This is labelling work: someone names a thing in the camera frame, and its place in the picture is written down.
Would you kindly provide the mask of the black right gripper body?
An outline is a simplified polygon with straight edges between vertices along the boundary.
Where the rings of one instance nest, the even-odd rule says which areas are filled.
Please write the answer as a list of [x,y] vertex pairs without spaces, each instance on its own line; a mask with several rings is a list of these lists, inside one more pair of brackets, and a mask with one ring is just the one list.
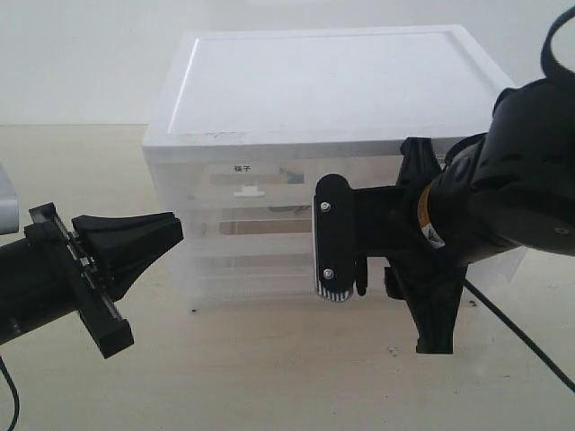
[[431,140],[409,137],[401,153],[393,186],[353,191],[356,252],[387,258],[392,297],[407,303],[418,331],[416,352],[451,355],[466,268],[441,257],[420,228],[419,197],[441,173]]

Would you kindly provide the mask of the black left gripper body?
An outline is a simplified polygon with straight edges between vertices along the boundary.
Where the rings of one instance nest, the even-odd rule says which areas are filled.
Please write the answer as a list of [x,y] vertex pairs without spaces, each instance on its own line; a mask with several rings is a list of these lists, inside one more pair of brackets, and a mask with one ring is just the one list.
[[43,204],[29,210],[32,225],[25,228],[38,243],[71,291],[74,309],[97,348],[110,358],[134,344],[131,327],[119,313],[98,273],[93,258],[83,250],[79,236],[67,230],[56,206]]

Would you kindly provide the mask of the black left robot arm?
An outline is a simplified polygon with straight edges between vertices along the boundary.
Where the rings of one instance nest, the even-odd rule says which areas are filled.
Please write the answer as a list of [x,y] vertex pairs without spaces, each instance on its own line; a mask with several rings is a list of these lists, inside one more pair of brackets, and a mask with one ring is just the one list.
[[103,357],[132,346],[132,329],[115,303],[182,241],[180,219],[172,212],[80,215],[68,230],[52,203],[30,216],[23,238],[1,248],[1,341],[75,312]]

